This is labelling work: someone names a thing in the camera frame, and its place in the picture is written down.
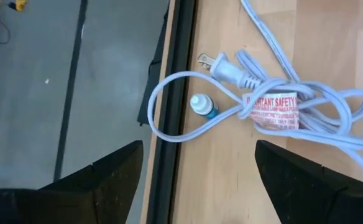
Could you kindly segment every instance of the gray floor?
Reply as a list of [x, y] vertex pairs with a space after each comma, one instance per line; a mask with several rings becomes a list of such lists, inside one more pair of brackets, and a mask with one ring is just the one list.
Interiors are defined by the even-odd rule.
[[[0, 48], [0, 187], [37, 189], [52, 181], [79, 3], [34, 0], [24, 12], [0, 11], [12, 33]], [[63, 176], [143, 140], [144, 170], [128, 223], [140, 218], [151, 132], [136, 117], [167, 4], [88, 5]]]

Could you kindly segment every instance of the white bottle cap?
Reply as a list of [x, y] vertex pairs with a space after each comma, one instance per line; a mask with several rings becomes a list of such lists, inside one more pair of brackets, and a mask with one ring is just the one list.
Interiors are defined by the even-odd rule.
[[190, 106], [195, 113], [200, 115], [207, 115], [213, 109], [213, 102], [208, 95], [194, 94], [190, 99]]

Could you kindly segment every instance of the white power cord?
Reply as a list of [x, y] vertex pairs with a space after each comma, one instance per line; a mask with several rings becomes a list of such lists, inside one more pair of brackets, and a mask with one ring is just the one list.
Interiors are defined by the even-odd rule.
[[[296, 71], [285, 56], [281, 46], [269, 31], [267, 26], [259, 19], [255, 11], [251, 8], [247, 0], [241, 0], [242, 5], [248, 15], [260, 30], [274, 55], [279, 61], [289, 80], [281, 78], [269, 78], [265, 70], [247, 52], [240, 50], [237, 52], [237, 59], [243, 66], [243, 70], [228, 62], [226, 55], [220, 54], [211, 67], [212, 77], [198, 72], [178, 72], [166, 77], [153, 90], [147, 116], [152, 131], [160, 138], [168, 142], [189, 141], [205, 131], [209, 130], [222, 120], [236, 114], [240, 119], [246, 119], [252, 111], [255, 102], [270, 90], [295, 91], [298, 93], [298, 109], [300, 123], [306, 129], [273, 131], [264, 129], [257, 123], [254, 127], [260, 133], [274, 136], [285, 136], [295, 139], [329, 144], [340, 148], [348, 154], [363, 168], [363, 158], [357, 151], [363, 150], [363, 138], [358, 138], [350, 134], [352, 123], [363, 118], [363, 100], [360, 108], [354, 113], [351, 112], [345, 98], [351, 96], [363, 97], [363, 90], [343, 90], [335, 91], [330, 86], [320, 82], [301, 82]], [[238, 102], [238, 104], [217, 115], [198, 129], [181, 136], [169, 136], [160, 132], [154, 125], [153, 109], [154, 102], [159, 91], [169, 82], [181, 77], [203, 78], [217, 86], [225, 94]], [[242, 105], [242, 99], [220, 84], [221, 81], [237, 85], [239, 88], [253, 89], [250, 102], [247, 106]], [[315, 92], [321, 93], [323, 97], [316, 97]], [[316, 105], [332, 103], [339, 113], [339, 119], [332, 119], [315, 109]]]

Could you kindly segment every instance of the small bottle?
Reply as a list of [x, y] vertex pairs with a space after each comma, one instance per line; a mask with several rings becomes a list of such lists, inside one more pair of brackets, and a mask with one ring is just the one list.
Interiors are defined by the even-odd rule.
[[212, 119], [219, 114], [219, 107], [205, 94], [194, 94], [190, 99], [190, 106], [195, 113]]

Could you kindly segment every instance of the safety tag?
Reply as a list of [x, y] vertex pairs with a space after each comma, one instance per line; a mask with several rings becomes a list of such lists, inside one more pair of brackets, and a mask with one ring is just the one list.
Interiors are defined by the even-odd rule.
[[[242, 96], [243, 105], [250, 102], [251, 93]], [[265, 129], [299, 129], [299, 110], [296, 92], [268, 93], [260, 97], [249, 115]]]

